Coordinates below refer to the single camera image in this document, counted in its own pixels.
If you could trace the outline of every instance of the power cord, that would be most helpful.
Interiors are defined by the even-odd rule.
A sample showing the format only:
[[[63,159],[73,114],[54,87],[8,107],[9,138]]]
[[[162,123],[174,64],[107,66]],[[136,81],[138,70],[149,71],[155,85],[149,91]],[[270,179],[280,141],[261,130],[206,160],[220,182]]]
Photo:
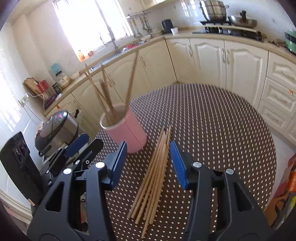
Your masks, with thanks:
[[[38,96],[43,96],[43,113],[45,114],[45,108],[44,108],[44,105],[45,105],[45,98],[44,98],[44,95],[43,94],[40,94],[40,95],[35,95],[35,96],[33,96],[31,93],[26,93],[26,94],[29,94],[29,95],[31,95],[32,97],[38,97]]]

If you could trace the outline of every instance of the green appliance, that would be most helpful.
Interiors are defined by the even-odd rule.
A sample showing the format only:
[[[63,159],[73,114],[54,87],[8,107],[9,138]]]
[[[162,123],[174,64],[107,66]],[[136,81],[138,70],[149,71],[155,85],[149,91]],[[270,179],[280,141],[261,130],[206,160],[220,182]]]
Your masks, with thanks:
[[[285,37],[287,49],[289,49],[293,54],[296,55],[296,32],[287,31],[285,32]]]

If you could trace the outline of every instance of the bundle of chopsticks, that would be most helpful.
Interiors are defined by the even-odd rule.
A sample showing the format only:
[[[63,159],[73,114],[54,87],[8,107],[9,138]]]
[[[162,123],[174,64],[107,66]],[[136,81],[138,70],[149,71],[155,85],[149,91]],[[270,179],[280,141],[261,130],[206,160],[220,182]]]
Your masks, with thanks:
[[[138,225],[145,210],[143,216],[145,225],[142,238],[145,237],[148,225],[153,224],[156,215],[165,179],[171,132],[171,126],[169,126],[168,130],[165,130],[164,126],[162,127],[147,172],[128,213],[128,218],[135,219],[135,223]]]
[[[131,78],[129,81],[129,85],[128,85],[128,91],[126,93],[126,102],[125,102],[125,114],[128,111],[128,107],[129,107],[129,102],[131,100],[131,91],[132,91],[132,87],[133,87],[133,79],[134,79],[134,75],[135,75],[135,71],[136,71],[136,66],[137,66],[137,60],[138,60],[138,50],[136,52],[136,57],[134,59],[133,62],[133,68],[132,68],[132,72],[131,72]],[[100,79],[100,86],[103,90],[104,95],[102,94],[102,92],[98,89],[98,87],[95,85],[91,74],[89,73],[89,67],[85,64],[86,67],[86,71],[84,72],[85,76],[89,79],[91,85],[93,86],[95,92],[96,92],[96,96],[106,114],[106,118],[109,121],[110,125],[115,125],[118,123],[118,121],[120,121],[120,116],[117,115],[112,101],[111,101],[111,97],[110,97],[110,93],[109,93],[109,88],[108,88],[108,83],[107,83],[107,78],[106,78],[106,73],[104,71],[104,66],[102,65],[102,73],[103,73],[103,80]],[[108,107],[110,108],[110,112],[107,111],[104,102],[108,105]]]

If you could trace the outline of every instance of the polka dot tablecloth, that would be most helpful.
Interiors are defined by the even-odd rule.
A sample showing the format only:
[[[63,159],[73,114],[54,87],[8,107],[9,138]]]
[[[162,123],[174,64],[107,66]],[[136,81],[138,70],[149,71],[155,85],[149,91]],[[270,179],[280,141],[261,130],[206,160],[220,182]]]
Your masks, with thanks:
[[[130,154],[118,186],[106,192],[117,240],[141,240],[144,221],[137,226],[127,214],[152,157],[160,129],[172,125],[172,139],[193,159],[210,169],[232,168],[262,210],[274,184],[276,153],[267,125],[242,97],[211,85],[172,85],[149,92],[130,103],[148,136],[143,150]],[[104,132],[103,150],[91,164],[103,161],[118,145]],[[191,191],[179,185],[171,160],[153,225],[145,240],[181,240],[190,209]],[[215,231],[216,192],[213,189],[210,232]]]

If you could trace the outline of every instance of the faucet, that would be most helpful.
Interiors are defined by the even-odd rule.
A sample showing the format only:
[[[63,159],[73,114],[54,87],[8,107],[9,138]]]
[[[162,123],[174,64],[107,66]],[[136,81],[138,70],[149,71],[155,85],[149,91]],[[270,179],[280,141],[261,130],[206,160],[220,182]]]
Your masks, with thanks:
[[[110,35],[110,37],[111,37],[111,42],[112,42],[113,45],[114,45],[114,48],[115,48],[116,53],[119,53],[120,50],[119,50],[118,46],[117,46],[116,43],[115,43],[115,39],[112,37],[111,34],[109,34],[109,35]]]

